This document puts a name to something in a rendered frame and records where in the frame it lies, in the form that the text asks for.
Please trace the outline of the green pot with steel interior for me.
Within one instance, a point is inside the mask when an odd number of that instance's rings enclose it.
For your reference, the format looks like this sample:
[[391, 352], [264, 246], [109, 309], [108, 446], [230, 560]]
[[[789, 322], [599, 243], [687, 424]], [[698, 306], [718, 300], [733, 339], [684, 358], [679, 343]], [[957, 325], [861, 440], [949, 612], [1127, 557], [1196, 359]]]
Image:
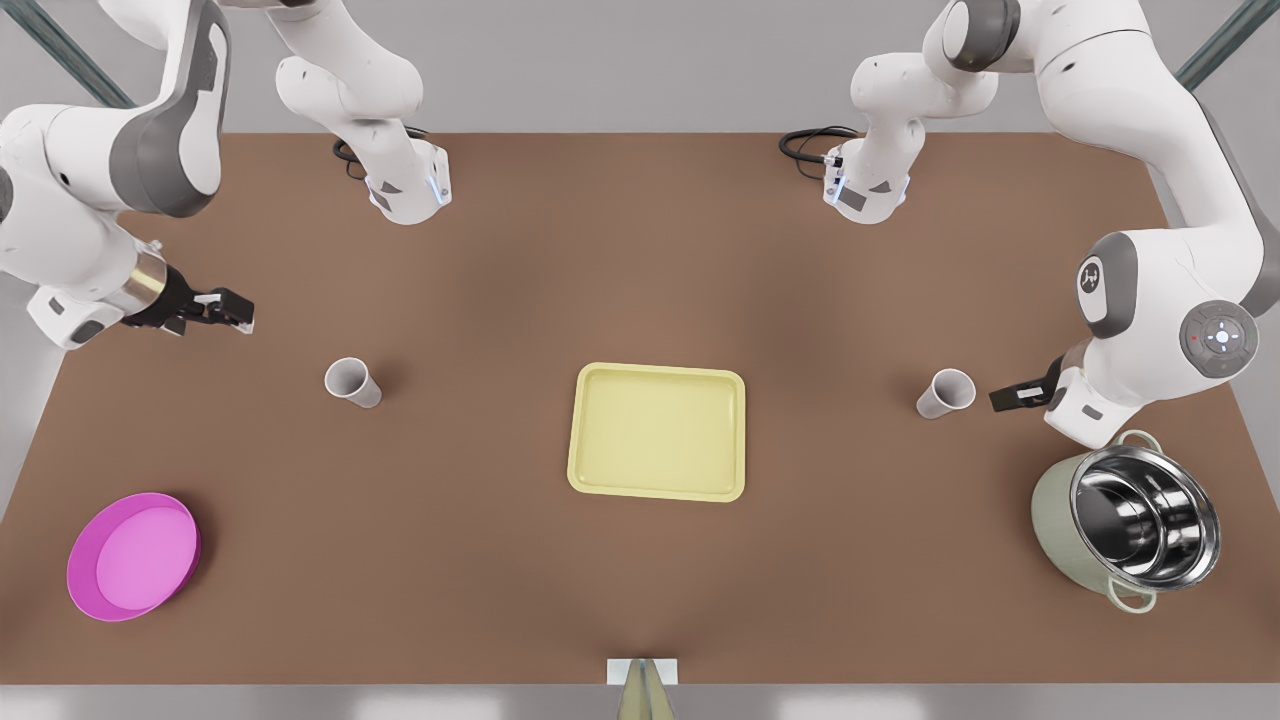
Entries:
[[1196, 478], [1149, 433], [1048, 468], [1030, 497], [1036, 537], [1070, 580], [1128, 614], [1203, 582], [1221, 548], [1219, 515]]

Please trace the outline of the silver frame post with foot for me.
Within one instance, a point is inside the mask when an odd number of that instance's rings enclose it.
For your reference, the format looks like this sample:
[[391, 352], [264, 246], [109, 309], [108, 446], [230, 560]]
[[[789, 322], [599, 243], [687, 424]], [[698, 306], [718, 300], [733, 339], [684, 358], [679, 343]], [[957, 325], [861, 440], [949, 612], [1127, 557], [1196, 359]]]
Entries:
[[617, 720], [676, 720], [667, 685], [678, 683], [677, 659], [608, 659], [605, 683], [622, 688]]

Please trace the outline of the pink round plate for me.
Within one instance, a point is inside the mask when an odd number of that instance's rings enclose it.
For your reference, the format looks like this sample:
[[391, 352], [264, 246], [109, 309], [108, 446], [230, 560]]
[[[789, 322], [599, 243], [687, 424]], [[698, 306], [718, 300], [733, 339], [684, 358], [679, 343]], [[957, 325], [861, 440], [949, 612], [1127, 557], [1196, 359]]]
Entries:
[[67, 591], [86, 616], [123, 623], [161, 606], [192, 578], [200, 528], [178, 498], [137, 493], [108, 505], [77, 537]]

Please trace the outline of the pale yellow rectangular tray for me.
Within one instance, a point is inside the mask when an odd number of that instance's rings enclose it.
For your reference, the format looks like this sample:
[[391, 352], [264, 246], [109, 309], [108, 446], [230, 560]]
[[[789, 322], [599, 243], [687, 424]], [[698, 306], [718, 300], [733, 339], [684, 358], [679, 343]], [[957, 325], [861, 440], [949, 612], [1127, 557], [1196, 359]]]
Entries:
[[746, 480], [742, 378], [589, 363], [576, 379], [566, 475], [585, 495], [733, 502]]

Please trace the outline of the white IKEA cup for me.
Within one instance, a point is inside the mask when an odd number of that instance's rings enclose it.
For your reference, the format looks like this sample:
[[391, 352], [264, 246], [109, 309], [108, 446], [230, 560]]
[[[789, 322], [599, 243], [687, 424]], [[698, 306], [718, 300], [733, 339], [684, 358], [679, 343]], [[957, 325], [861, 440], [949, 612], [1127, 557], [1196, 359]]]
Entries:
[[358, 357], [335, 360], [326, 369], [323, 382], [329, 395], [360, 407], [376, 407], [383, 398], [380, 386], [372, 379], [365, 361]]
[[916, 411], [924, 419], [937, 419], [945, 414], [970, 407], [977, 398], [977, 386], [965, 373], [955, 368], [938, 370], [916, 401]]

